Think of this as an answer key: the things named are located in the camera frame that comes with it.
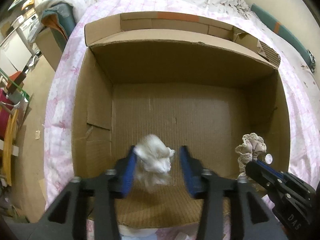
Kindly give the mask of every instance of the cardboard box flap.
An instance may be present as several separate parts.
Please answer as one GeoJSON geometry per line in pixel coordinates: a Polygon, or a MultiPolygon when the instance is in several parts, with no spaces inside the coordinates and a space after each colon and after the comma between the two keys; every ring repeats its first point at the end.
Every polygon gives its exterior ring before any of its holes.
{"type": "MultiPolygon", "coordinates": [[[[122,13],[88,23],[85,26],[87,46],[110,35],[140,29],[173,29],[203,33],[236,42],[259,54],[258,40],[245,31],[211,18],[176,12],[131,12],[122,13]]],[[[278,54],[266,44],[266,60],[279,67],[278,54]]]]}
{"type": "Polygon", "coordinates": [[[122,32],[90,49],[115,84],[186,82],[242,87],[276,72],[273,65],[245,47],[185,31],[122,32]]]}
{"type": "Polygon", "coordinates": [[[99,19],[84,26],[85,44],[89,46],[100,40],[101,37],[108,37],[119,32],[121,32],[120,14],[99,19]]]}
{"type": "Polygon", "coordinates": [[[272,48],[270,48],[267,44],[262,41],[259,41],[254,36],[246,33],[245,31],[233,27],[233,42],[240,44],[253,52],[263,56],[266,60],[268,60],[272,65],[279,67],[280,66],[280,56],[276,53],[272,48]]]}

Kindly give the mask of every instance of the bed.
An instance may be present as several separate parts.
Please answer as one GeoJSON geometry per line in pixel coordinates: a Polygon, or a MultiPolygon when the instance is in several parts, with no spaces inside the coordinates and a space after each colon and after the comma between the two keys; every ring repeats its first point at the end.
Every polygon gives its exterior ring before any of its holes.
{"type": "MultiPolygon", "coordinates": [[[[68,38],[49,92],[44,124],[47,207],[74,175],[71,120],[77,78],[86,50],[84,26],[102,17],[133,11],[173,11],[213,18],[235,25],[273,48],[281,57],[279,73],[284,84],[290,116],[289,172],[316,187],[320,179],[320,131],[316,118],[320,114],[319,88],[301,55],[268,29],[244,0],[100,0],[86,9],[68,38]]],[[[269,207],[272,206],[268,198],[264,200],[269,207]]],[[[88,239],[92,239],[93,221],[87,222],[87,228],[88,239]]],[[[137,236],[128,233],[128,230],[120,230],[123,235],[127,232],[123,239],[137,236]]],[[[144,239],[175,239],[181,232],[192,239],[196,230],[197,225],[155,229],[144,239]]],[[[228,227],[225,228],[225,234],[229,234],[228,227]]]]}

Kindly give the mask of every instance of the wall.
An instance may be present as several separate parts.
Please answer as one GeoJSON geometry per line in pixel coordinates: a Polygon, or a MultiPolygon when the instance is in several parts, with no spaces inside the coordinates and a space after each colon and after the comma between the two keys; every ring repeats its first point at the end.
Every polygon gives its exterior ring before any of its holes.
{"type": "MultiPolygon", "coordinates": [[[[288,28],[315,56],[320,67],[320,28],[302,0],[245,0],[249,6],[257,4],[288,28]]],[[[320,84],[316,67],[315,79],[320,84]]]]}

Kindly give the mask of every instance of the orange stripe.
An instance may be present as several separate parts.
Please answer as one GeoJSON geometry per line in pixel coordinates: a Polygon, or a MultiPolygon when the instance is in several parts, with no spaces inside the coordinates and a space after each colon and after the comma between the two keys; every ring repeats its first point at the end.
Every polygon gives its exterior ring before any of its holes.
{"type": "Polygon", "coordinates": [[[168,20],[181,20],[188,22],[199,22],[199,16],[193,14],[185,13],[175,13],[175,12],[158,12],[158,19],[168,19],[168,20]]]}
{"type": "Polygon", "coordinates": [[[275,25],[275,28],[273,29],[273,32],[278,34],[280,26],[281,26],[281,23],[280,22],[276,22],[276,25],[275,25]]]}

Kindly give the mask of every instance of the black gripper frame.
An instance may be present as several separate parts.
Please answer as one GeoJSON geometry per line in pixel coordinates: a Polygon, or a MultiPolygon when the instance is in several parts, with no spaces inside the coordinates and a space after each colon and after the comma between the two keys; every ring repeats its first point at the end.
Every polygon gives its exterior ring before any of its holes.
{"type": "Polygon", "coordinates": [[[289,172],[278,172],[262,161],[251,161],[246,174],[267,190],[272,209],[291,238],[309,239],[315,228],[319,197],[309,184],[289,172]]]}
{"type": "Polygon", "coordinates": [[[230,199],[231,240],[288,239],[246,179],[225,179],[203,169],[200,161],[191,157],[186,146],[180,148],[180,160],[188,191],[193,198],[204,200],[196,240],[223,239],[224,197],[230,199]],[[192,173],[191,179],[187,179],[186,172],[192,173]]]}

